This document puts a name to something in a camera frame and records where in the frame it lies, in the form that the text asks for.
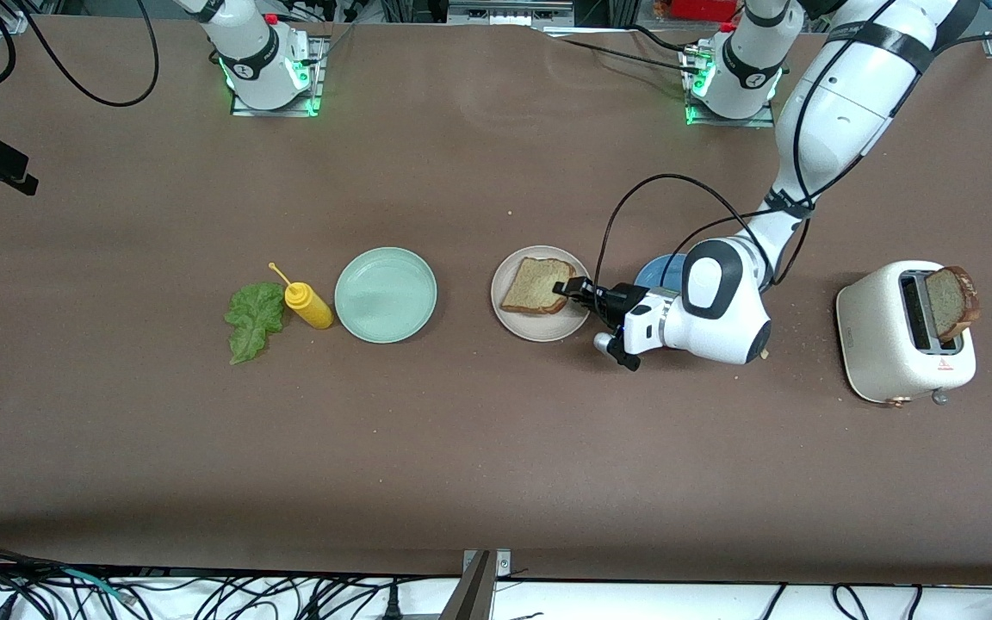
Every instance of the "yellow squeeze bottle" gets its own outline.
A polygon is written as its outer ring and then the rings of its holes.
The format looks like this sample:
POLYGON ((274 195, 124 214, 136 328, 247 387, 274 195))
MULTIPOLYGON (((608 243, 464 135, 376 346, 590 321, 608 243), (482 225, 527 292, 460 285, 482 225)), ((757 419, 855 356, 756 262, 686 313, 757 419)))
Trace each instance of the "yellow squeeze bottle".
POLYGON ((289 282, 286 274, 283 274, 274 263, 268 264, 268 267, 286 280, 286 306, 318 330, 326 330, 332 326, 331 308, 320 299, 312 287, 304 282, 289 282))

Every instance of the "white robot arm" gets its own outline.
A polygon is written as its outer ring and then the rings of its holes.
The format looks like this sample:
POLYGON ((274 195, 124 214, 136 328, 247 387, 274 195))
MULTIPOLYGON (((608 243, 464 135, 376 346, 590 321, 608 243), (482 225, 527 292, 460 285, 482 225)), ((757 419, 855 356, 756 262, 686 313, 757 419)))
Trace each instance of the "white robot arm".
MULTIPOLYGON (((772 333, 760 294, 775 282, 791 236, 824 189, 865 156, 933 59, 938 25, 964 0, 828 0, 826 44, 792 91, 776 126, 779 173, 747 228, 706 239, 686 255, 680 293, 621 283, 605 289, 587 278, 558 282, 613 333, 596 348, 637 369, 638 354, 666 346, 744 364, 772 333)), ((766 101, 787 48, 802 27, 798 0, 753 0, 741 24, 713 42, 716 75, 700 97, 717 114, 744 118, 766 101)))
POLYGON ((308 35, 259 15, 255 0, 174 0, 205 28, 229 86, 249 107, 279 109, 308 88, 308 35))

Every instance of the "white floor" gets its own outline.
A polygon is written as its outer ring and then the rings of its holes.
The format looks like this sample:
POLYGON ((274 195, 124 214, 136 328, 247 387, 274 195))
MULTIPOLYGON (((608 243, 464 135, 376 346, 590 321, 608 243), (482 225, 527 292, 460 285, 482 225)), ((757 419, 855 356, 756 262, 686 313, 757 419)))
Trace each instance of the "white floor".
MULTIPOLYGON (((144 580, 114 580, 114 584, 150 584, 169 587, 181 584, 184 578, 145 578, 144 580)), ((249 588, 261 592, 276 580, 260 580, 249 588)), ((314 588, 314 581, 307 582, 298 592, 283 592, 271 597, 271 605, 261 604, 248 609, 239 620, 276 620, 294 617, 298 600, 307 600, 314 588)), ((400 586, 401 609, 406 615, 411 613, 438 613, 449 599, 456 580, 427 580, 400 586)), ((202 605, 206 604, 210 593, 216 592, 217 584, 197 582, 176 592, 142 592, 145 603, 155 620, 190 620, 195 617, 202 605)), ((566 582, 543 582, 542 584, 499 584, 493 603, 493 620, 524 620, 525 617, 539 615, 540 620, 617 620, 617 619, 685 619, 685 620, 757 620, 775 593, 776 586, 761 585, 669 585, 669 584, 566 584, 566 582)), ((354 593, 363 590, 354 588, 354 593)), ((903 620, 907 617, 910 601, 913 600, 912 587, 857 587, 855 592, 865 605, 871 620, 903 620)), ((347 592, 345 597, 353 596, 347 592)), ((0 604, 7 598, 0 592, 0 604)), ((56 617, 87 617, 89 620, 105 619, 109 613, 98 604, 98 597, 86 601, 85 616, 76 615, 74 598, 64 595, 68 609, 56 608, 56 617)), ((387 593, 381 592, 357 619, 377 620, 385 612, 387 593)), ((233 613, 244 607, 251 596, 237 595, 225 601, 216 615, 217 619, 236 620, 233 613)), ((851 599, 842 596, 843 604, 853 615, 859 617, 851 599)), ((140 604, 134 606, 141 613, 140 604)), ((356 608, 355 604, 331 614, 326 620, 347 620, 356 608)), ((117 607, 118 617, 133 617, 125 609, 117 607)), ((925 588, 921 604, 916 612, 916 620, 992 620, 992 588, 944 587, 925 588)), ((772 613, 774 620, 846 620, 834 607, 829 586, 790 586, 772 613)), ((15 605, 11 620, 40 620, 40 615, 30 605, 20 599, 15 605)))

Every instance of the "green plate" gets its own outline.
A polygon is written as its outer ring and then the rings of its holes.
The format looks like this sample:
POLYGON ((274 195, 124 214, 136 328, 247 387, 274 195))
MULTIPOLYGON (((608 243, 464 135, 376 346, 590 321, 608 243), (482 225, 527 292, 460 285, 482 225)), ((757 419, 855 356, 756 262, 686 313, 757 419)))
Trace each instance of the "green plate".
POLYGON ((358 255, 339 275, 335 313, 356 337, 398 342, 428 322, 437 297, 434 272, 416 252, 379 247, 358 255))

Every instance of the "bread slice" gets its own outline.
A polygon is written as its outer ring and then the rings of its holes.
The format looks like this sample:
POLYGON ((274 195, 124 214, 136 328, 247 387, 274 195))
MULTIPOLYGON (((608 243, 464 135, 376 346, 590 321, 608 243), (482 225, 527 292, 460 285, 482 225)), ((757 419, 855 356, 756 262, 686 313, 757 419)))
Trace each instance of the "bread slice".
POLYGON ((516 271, 511 288, 504 295, 504 301, 500 302, 500 309, 508 313, 559 313, 568 298, 554 293, 554 285, 575 275, 574 267, 564 260, 524 258, 519 263, 519 271, 516 271))
POLYGON ((975 283, 962 267, 945 267, 925 278, 928 302, 941 341, 948 342, 981 315, 975 283))

